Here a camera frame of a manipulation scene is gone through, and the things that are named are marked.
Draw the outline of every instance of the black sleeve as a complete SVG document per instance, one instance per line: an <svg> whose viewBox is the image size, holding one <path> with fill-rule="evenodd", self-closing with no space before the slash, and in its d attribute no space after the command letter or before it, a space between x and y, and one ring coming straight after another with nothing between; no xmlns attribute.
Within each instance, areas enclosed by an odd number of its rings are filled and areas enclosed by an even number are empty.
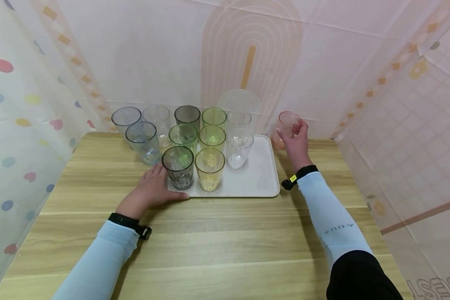
<svg viewBox="0 0 450 300"><path fill-rule="evenodd" d="M361 250L346 253L333 264L327 299L403 300L377 259Z"/></svg>

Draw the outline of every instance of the table surface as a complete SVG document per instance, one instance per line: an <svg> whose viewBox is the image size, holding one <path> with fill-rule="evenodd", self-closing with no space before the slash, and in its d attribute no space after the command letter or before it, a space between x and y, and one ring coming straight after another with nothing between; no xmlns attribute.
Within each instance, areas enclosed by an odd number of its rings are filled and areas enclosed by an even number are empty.
<svg viewBox="0 0 450 300"><path fill-rule="evenodd" d="M354 179L331 140L310 157L357 222L388 277L412 299ZM275 151L280 180L292 175ZM1 299L50 299L110 213L147 170L117 133L86 135L0 284ZM326 299L328 269L295 188L275 198L193 198L150 210L153 228L112 299Z"/></svg>

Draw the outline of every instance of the tray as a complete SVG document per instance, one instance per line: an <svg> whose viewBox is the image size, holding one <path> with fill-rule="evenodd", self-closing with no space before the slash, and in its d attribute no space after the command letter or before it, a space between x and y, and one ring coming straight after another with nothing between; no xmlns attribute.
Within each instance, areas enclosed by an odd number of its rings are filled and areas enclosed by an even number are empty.
<svg viewBox="0 0 450 300"><path fill-rule="evenodd" d="M240 169L232 169L227 163L220 185L213 192L206 192L200 187L197 168L193 170L193 184L181 192L191 197L275 197L280 192L272 143L266 135L253 135L254 142L247 161ZM177 190L170 180L168 189Z"/></svg>

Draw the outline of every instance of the transparent cup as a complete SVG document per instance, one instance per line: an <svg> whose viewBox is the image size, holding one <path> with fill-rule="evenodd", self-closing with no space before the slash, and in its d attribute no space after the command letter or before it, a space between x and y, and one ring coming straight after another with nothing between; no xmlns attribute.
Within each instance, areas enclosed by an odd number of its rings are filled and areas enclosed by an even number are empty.
<svg viewBox="0 0 450 300"><path fill-rule="evenodd" d="M202 124L203 127L215 125L222 129L225 129L226 118L227 117L225 111L217 107L210 107L204 110L202 113Z"/></svg>
<svg viewBox="0 0 450 300"><path fill-rule="evenodd" d="M243 128L244 130L251 130L250 124L252 122L252 115L246 111L229 111L227 114L227 133L235 128Z"/></svg>
<svg viewBox="0 0 450 300"><path fill-rule="evenodd" d="M214 148L203 149L195 157L195 166L202 189L206 192L216 190L225 166L223 153Z"/></svg>
<svg viewBox="0 0 450 300"><path fill-rule="evenodd" d="M192 105L184 105L175 110L177 124L190 124L200 131L200 110Z"/></svg>
<svg viewBox="0 0 450 300"><path fill-rule="evenodd" d="M285 135L292 137L297 133L296 127L300 125L301 122L302 119L297 114L292 113L291 111L282 111L278 116L276 127ZM272 133L272 145L277 149L285 149L284 142L280 136L278 136L275 129L273 129Z"/></svg>
<svg viewBox="0 0 450 300"><path fill-rule="evenodd" d="M162 156L168 177L179 189L188 189L193 183L193 153L183 146L175 146L165 151Z"/></svg>
<svg viewBox="0 0 450 300"><path fill-rule="evenodd" d="M160 147L168 147L170 145L168 132L172 127L170 110L163 105L152 105L143 111L142 119L152 123L157 128L158 143Z"/></svg>
<svg viewBox="0 0 450 300"><path fill-rule="evenodd" d="M198 132L191 124L178 124L170 129L168 137L174 146L184 146L197 154Z"/></svg>
<svg viewBox="0 0 450 300"><path fill-rule="evenodd" d="M154 165L160 161L160 146L157 129L150 122L137 122L128 127L125 136L146 165Z"/></svg>
<svg viewBox="0 0 450 300"><path fill-rule="evenodd" d="M200 148L214 148L223 152L225 147L226 133L225 130L218 126L210 125L203 127L199 134Z"/></svg>
<svg viewBox="0 0 450 300"><path fill-rule="evenodd" d="M227 135L226 161L233 169L240 169L247 160L248 153L253 145L253 135L247 129L237 127Z"/></svg>
<svg viewBox="0 0 450 300"><path fill-rule="evenodd" d="M127 137L125 136L125 132L127 131L130 125L139 122L142 118L142 113L138 108L135 107L123 107L116 110L112 114L112 122L117 127L118 132L123 136L123 139L127 141Z"/></svg>

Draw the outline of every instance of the light blue sleeve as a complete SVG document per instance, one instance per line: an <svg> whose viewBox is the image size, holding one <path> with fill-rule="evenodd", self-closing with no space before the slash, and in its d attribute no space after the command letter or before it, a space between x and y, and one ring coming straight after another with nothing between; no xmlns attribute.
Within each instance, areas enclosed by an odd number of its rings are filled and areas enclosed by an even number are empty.
<svg viewBox="0 0 450 300"><path fill-rule="evenodd" d="M347 252L363 250L373 255L360 228L330 190L320 172L308 173L297 183L307 202L330 271L333 263Z"/></svg>
<svg viewBox="0 0 450 300"><path fill-rule="evenodd" d="M106 221L52 299L109 300L138 238L133 229Z"/></svg>

